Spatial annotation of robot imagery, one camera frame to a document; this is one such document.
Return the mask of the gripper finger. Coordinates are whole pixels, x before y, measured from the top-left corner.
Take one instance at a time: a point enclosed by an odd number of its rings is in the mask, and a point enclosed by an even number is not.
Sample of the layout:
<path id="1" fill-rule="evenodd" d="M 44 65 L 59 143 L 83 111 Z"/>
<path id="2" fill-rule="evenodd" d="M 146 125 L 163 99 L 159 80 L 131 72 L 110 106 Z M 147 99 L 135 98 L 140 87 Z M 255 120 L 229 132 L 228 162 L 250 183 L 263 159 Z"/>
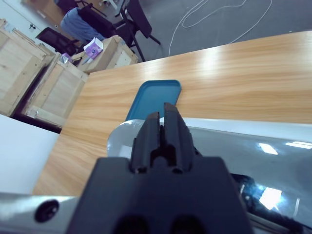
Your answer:
<path id="1" fill-rule="evenodd" d="M 189 171 L 195 156 L 192 135 L 178 109 L 164 103 L 165 156 L 169 166 L 178 171 Z"/>
<path id="2" fill-rule="evenodd" d="M 146 118 L 134 139 L 131 154 L 132 171 L 147 171 L 151 167 L 151 154 L 159 148 L 159 112 Z"/>

